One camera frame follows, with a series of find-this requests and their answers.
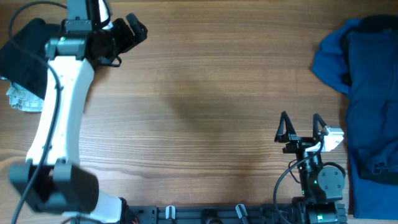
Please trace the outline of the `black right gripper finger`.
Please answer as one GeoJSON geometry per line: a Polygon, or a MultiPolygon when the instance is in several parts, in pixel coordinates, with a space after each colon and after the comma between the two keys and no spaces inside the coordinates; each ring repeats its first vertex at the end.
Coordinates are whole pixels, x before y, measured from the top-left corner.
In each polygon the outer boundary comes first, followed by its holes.
{"type": "Polygon", "coordinates": [[[297,139],[297,133],[286,111],[281,112],[280,122],[275,134],[275,142],[291,142],[297,139]]]}
{"type": "Polygon", "coordinates": [[[322,117],[315,113],[313,115],[313,140],[318,142],[324,138],[326,133],[324,132],[323,128],[326,127],[326,122],[322,119],[322,117]]]}

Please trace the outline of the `dark green shorts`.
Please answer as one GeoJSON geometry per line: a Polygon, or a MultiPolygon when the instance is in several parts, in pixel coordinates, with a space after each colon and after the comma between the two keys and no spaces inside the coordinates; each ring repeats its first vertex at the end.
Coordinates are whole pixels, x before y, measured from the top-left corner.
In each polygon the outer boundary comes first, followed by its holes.
{"type": "MultiPolygon", "coordinates": [[[[57,34],[60,26],[43,19],[31,20],[13,40],[23,49],[45,58],[45,44],[57,34]]],[[[7,42],[1,49],[1,76],[16,83],[41,99],[45,98],[47,69],[38,61],[7,42]]]]}

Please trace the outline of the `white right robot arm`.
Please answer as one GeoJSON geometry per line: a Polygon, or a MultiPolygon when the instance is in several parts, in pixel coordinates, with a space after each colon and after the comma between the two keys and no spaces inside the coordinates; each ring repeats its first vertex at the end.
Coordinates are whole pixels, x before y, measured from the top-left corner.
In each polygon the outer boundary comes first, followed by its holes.
{"type": "Polygon", "coordinates": [[[345,169],[335,162],[323,162],[323,152],[334,150],[344,140],[341,128],[326,124],[317,113],[313,115],[312,136],[299,136],[288,114],[280,114],[275,142],[284,143],[284,154],[295,154],[288,168],[277,179],[273,191],[274,210],[280,223],[346,223],[346,210],[339,201],[343,199],[345,169]],[[293,169],[302,195],[294,197],[288,209],[277,203],[280,183],[293,169]]]}

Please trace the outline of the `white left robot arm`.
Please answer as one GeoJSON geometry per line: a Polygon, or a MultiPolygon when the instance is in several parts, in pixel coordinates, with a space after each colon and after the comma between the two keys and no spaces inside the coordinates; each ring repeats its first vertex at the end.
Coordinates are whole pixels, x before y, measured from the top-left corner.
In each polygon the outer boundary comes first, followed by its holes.
{"type": "Polygon", "coordinates": [[[25,163],[9,180],[21,204],[36,213],[66,215],[73,223],[139,223],[121,197],[100,191],[97,177],[80,167],[79,137],[96,65],[118,67],[120,55],[147,38],[134,14],[94,30],[89,20],[66,21],[45,45],[47,88],[40,123],[25,163]]]}

